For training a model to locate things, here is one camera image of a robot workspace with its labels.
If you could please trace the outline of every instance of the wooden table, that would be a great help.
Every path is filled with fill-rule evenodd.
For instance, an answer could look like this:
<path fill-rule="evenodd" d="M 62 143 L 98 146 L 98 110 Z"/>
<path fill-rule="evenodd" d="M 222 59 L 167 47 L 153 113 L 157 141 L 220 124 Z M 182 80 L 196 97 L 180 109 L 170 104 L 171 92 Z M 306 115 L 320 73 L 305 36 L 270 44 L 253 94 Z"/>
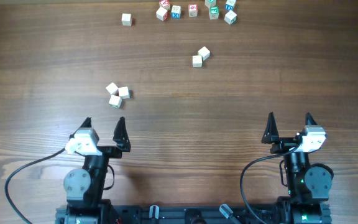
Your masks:
<path fill-rule="evenodd" d="M 232 26 L 221 15 L 158 20 L 156 2 L 0 6 L 0 223 L 22 223 L 3 193 L 19 166 L 52 154 L 87 117 L 112 144 L 127 119 L 131 153 L 110 164 L 115 205 L 242 205 L 239 176 L 269 155 L 260 143 L 274 111 L 282 136 L 301 131 L 305 113 L 328 138 L 311 162 L 336 173 L 334 223 L 358 223 L 358 1 L 238 1 Z M 121 24 L 131 13 L 132 27 Z M 207 46 L 202 68 L 191 56 Z M 108 105 L 111 82 L 133 91 Z M 279 159 L 248 171 L 252 203 L 273 203 Z M 23 170 L 12 199 L 34 223 L 51 223 L 66 203 L 63 178 L 81 167 L 62 155 Z M 111 183 L 109 174 L 106 184 Z"/>

